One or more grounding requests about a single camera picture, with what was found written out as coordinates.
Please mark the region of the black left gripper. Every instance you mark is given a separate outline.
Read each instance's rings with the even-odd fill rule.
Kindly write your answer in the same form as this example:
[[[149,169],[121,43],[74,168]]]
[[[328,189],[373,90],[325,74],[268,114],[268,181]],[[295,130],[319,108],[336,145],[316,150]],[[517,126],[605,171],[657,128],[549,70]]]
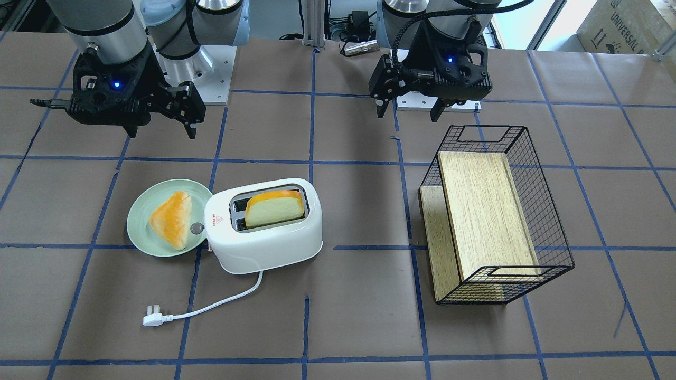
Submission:
[[[405,59],[384,54],[369,80],[370,96],[377,100],[377,118],[390,101],[411,91],[437,97],[430,120],[437,122],[451,105],[480,100],[492,91],[487,48],[480,43],[480,22],[466,20],[458,38],[438,31],[430,20],[416,23]]]

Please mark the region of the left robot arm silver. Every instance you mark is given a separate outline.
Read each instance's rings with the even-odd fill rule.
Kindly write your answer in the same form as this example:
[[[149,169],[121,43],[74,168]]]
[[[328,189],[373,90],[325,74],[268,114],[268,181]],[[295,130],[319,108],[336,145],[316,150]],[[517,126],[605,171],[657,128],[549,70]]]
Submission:
[[[411,92],[435,98],[433,122],[453,105],[485,98],[492,80],[482,34],[500,9],[498,1],[381,1],[376,42],[389,53],[369,80],[377,116]]]

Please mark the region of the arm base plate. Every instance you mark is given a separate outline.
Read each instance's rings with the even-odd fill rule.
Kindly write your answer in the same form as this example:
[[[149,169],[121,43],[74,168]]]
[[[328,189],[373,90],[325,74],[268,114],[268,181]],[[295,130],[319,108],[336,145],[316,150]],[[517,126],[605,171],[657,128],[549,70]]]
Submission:
[[[432,107],[437,101],[437,97],[429,97],[418,92],[410,92],[397,97],[397,107],[404,111],[427,111],[430,113]],[[481,111],[480,101],[469,100],[464,105],[453,105],[444,109],[444,112],[475,112]]]
[[[201,46],[208,69],[196,80],[196,89],[206,105],[227,106],[234,71],[236,46]]]

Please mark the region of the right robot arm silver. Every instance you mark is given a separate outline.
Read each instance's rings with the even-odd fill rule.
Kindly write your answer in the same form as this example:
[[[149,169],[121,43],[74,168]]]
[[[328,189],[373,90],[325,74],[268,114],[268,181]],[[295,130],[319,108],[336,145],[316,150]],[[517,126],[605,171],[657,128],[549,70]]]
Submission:
[[[227,65],[213,51],[249,41],[248,1],[49,1],[79,55],[68,100],[31,99],[84,125],[120,126],[128,137],[158,113],[189,139],[205,98],[225,103]]]

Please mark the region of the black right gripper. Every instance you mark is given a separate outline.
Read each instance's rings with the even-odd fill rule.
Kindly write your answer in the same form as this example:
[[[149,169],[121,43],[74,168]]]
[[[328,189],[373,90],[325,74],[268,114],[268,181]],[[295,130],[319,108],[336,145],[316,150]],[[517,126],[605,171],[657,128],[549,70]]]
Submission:
[[[205,119],[206,105],[196,86],[190,80],[169,85],[151,46],[116,64],[104,64],[98,51],[88,46],[75,62],[73,84],[68,100],[31,99],[31,104],[64,110],[85,125],[121,126],[131,139],[153,112],[177,120],[191,140],[196,138],[196,124]]]

